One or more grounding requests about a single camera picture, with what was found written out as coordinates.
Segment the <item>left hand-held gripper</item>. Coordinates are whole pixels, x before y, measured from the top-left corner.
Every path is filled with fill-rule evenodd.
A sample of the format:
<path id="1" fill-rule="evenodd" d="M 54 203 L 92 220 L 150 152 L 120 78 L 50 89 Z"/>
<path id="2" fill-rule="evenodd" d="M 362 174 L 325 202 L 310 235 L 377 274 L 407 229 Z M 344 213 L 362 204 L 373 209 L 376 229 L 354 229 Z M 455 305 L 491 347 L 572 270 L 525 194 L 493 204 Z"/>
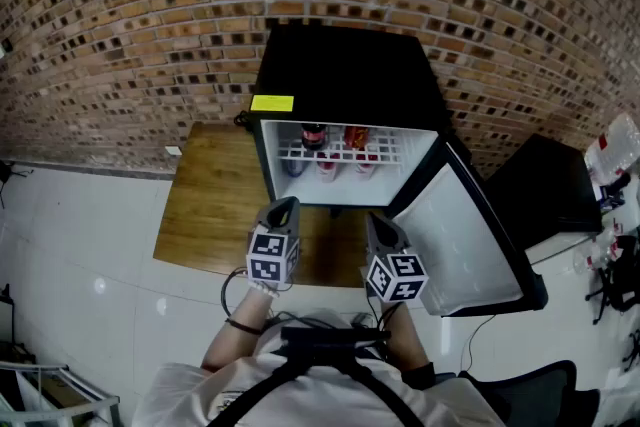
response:
<path id="1" fill-rule="evenodd" d="M 297 236 L 300 202 L 288 196 L 271 202 L 257 215 L 246 255 L 248 277 L 252 281 L 274 285 L 288 282 L 300 257 Z M 269 228 L 281 228 L 277 233 Z"/>

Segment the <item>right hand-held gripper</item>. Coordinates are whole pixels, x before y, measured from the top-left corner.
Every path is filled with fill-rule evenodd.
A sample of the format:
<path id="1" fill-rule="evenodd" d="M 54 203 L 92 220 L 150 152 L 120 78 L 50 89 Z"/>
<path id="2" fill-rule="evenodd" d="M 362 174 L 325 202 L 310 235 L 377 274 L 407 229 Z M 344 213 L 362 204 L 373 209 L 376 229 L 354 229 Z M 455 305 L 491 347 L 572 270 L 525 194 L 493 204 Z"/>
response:
<path id="1" fill-rule="evenodd" d="M 366 215 L 366 281 L 384 303 L 406 302 L 422 293 L 429 277 L 416 254 L 401 253 L 411 246 L 403 229 L 373 211 Z"/>

